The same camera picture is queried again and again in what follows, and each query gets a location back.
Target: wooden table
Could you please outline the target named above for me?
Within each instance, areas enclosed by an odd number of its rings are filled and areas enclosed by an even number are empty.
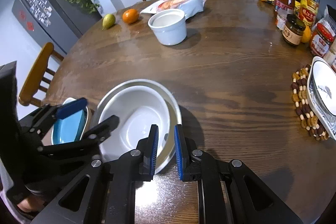
[[[134,6],[138,10],[153,1]],[[44,102],[86,97],[95,109],[116,85],[136,78],[162,83],[178,101],[184,132],[215,158],[245,162],[304,221],[336,191],[336,142],[317,142],[294,111],[291,74],[310,63],[293,48],[259,0],[206,0],[187,20],[188,38],[161,45],[151,15],[107,31],[95,24],[71,49]],[[198,223],[197,184],[179,181],[175,158],[136,193],[136,223]]]

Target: beaded trivet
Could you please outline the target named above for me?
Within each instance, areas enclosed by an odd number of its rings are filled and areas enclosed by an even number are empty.
[[[301,127],[308,131],[308,135],[317,141],[327,140],[329,134],[310,108],[307,100],[307,77],[310,65],[292,74],[292,100],[295,103],[295,112],[300,117]]]

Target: gray refrigerator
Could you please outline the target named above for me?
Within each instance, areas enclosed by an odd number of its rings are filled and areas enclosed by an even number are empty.
[[[66,0],[15,0],[12,12],[41,47],[52,42],[62,56],[101,19],[98,12],[89,14]]]

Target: jar with red lid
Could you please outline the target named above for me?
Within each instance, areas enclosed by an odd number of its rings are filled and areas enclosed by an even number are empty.
[[[310,51],[313,55],[323,57],[328,52],[333,41],[334,38],[328,29],[318,23],[309,41]]]

